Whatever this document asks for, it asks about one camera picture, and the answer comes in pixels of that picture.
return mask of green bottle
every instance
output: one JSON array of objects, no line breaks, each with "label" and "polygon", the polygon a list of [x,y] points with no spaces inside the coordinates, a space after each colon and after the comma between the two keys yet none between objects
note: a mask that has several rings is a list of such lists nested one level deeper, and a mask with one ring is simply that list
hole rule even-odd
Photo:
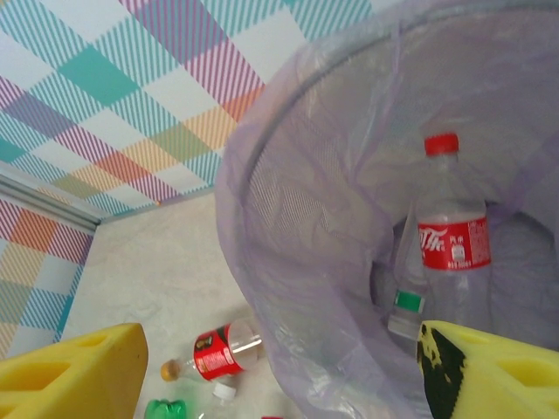
[{"label": "green bottle", "polygon": [[152,400],[146,407],[144,419],[187,419],[186,403],[182,400]]}]

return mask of white bottle cap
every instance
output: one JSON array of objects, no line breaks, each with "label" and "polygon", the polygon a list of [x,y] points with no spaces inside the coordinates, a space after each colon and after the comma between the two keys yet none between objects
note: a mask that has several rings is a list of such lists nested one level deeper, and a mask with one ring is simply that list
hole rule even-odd
[{"label": "white bottle cap", "polygon": [[213,389],[213,395],[219,397],[222,400],[226,400],[230,402],[235,398],[235,394],[237,393],[237,389],[233,387],[226,386],[221,382],[216,384],[216,387]]}]

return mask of trash bin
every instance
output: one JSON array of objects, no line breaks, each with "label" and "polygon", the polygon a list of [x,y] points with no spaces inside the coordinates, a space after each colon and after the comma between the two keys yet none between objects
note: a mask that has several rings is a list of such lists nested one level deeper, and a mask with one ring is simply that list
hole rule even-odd
[{"label": "trash bin", "polygon": [[[458,133],[489,203],[495,332],[559,347],[558,73],[559,1],[404,2],[304,47],[246,114],[217,177],[219,240],[307,417],[430,417],[369,296],[369,279],[390,294],[426,135]],[[513,260],[536,279],[507,277]]]}]

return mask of floor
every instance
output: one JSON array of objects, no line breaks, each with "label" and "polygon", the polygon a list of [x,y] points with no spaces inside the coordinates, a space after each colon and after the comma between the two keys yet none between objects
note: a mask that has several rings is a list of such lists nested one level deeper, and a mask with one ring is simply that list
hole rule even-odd
[{"label": "floor", "polygon": [[[213,386],[166,383],[159,368],[201,332],[250,314],[219,248],[213,194],[101,225],[66,323],[63,339],[122,322],[140,322],[149,363],[135,417],[151,399]],[[238,417],[302,417],[273,378],[266,359],[239,376]]]}]

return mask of red bottle cap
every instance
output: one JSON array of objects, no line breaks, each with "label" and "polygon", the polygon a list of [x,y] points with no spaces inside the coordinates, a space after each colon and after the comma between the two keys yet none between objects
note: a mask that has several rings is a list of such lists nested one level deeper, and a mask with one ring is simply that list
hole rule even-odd
[{"label": "red bottle cap", "polygon": [[458,151],[459,140],[455,133],[444,133],[425,139],[425,152],[429,156],[447,155]]}]

